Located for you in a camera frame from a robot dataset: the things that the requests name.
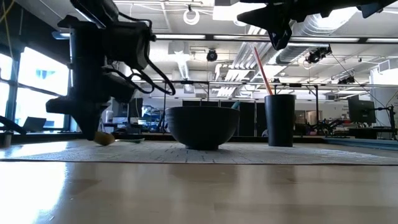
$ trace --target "security camera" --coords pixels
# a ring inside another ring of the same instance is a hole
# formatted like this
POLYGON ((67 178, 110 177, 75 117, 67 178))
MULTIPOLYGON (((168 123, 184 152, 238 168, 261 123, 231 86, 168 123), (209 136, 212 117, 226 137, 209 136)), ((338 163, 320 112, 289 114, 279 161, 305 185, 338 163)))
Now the security camera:
POLYGON ((209 52, 207 53, 207 61, 208 62, 214 62, 217 60, 217 53, 215 49, 209 49, 209 52))

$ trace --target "straw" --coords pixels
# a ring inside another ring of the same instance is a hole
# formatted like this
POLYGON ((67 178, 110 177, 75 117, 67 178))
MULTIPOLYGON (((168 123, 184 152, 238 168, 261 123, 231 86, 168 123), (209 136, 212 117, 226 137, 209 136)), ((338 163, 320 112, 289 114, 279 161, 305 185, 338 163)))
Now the straw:
POLYGON ((258 67, 260 67, 260 71, 261 71, 261 75, 262 75, 262 80, 264 81, 264 84, 265 84, 265 86, 267 87, 268 93, 269 93, 270 95, 272 95, 271 87, 269 86, 268 79, 267 79, 267 77, 266 77, 266 73, 264 72, 264 69, 263 69, 263 67, 262 67, 262 63, 261 63, 261 60, 260 60, 259 52, 257 51, 257 48, 256 48, 255 46, 252 46, 252 50, 253 50, 253 52, 254 52, 254 56, 255 56, 255 58, 256 58, 257 65, 258 65, 258 67))

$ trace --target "ceiling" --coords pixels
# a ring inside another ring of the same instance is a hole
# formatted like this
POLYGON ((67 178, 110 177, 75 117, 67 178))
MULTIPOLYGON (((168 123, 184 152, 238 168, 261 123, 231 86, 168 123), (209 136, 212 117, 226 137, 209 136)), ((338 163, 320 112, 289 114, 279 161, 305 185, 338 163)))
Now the ceiling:
MULTIPOLYGON (((17 0, 17 2, 54 28, 57 28, 57 22, 67 14, 84 20, 66 0, 17 0)), ((187 8, 184 5, 165 5, 165 12, 160 4, 117 5, 119 10, 125 14, 136 18, 151 19, 154 23, 155 33, 247 34, 250 26, 241 27, 235 25, 233 21, 213 20, 209 14, 212 13, 214 0, 205 0, 202 3, 203 6, 193 6, 194 9, 204 10, 204 13, 200 13, 199 22, 193 26, 186 24, 183 20, 183 13, 187 8)), ((398 12, 398 3, 391 4, 387 10, 398 12)), ((398 22, 396 21, 398 21, 398 14, 382 12, 363 19, 361 13, 356 13, 333 35, 395 37, 398 36, 398 22)), ((206 61, 208 49, 216 49, 218 61, 232 62, 242 44, 240 42, 205 41, 188 41, 187 43, 190 46, 191 60, 187 62, 189 69, 211 72, 215 71, 216 64, 219 62, 206 61)), ((175 61, 169 60, 168 47, 169 41, 158 41, 151 44, 150 58, 164 73, 171 74, 173 70, 178 70, 178 65, 175 61)), ((369 81, 369 68, 376 65, 366 62, 382 62, 387 57, 398 56, 398 45, 332 44, 331 48, 344 68, 333 57, 325 58, 311 69, 306 67, 308 65, 302 64, 303 59, 299 59, 298 62, 294 62, 294 66, 288 66, 283 71, 285 75, 281 79, 283 82, 305 82, 308 81, 305 77, 312 77, 313 82, 327 82, 330 81, 330 77, 343 73, 345 69, 355 68, 357 81, 364 83, 369 81)), ((156 77, 154 71, 148 69, 147 72, 156 77)))

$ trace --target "window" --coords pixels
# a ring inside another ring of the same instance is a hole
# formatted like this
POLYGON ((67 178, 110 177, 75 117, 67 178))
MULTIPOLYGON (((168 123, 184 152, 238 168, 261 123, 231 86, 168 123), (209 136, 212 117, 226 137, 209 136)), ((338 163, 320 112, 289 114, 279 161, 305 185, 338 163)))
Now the window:
POLYGON ((12 58, 0 54, 0 77, 4 80, 11 78, 12 58))
POLYGON ((9 91, 9 85, 5 83, 0 83, 0 116, 6 115, 8 91, 9 91))
POLYGON ((45 104, 48 100, 56 96, 39 93, 37 91, 18 88, 17 108, 15 114, 15 123, 23 126, 28 116, 36 118, 46 118, 45 128, 63 128, 63 114, 48 113, 45 110, 45 104))
POLYGON ((21 54, 18 82, 66 95, 69 69, 28 47, 21 54))

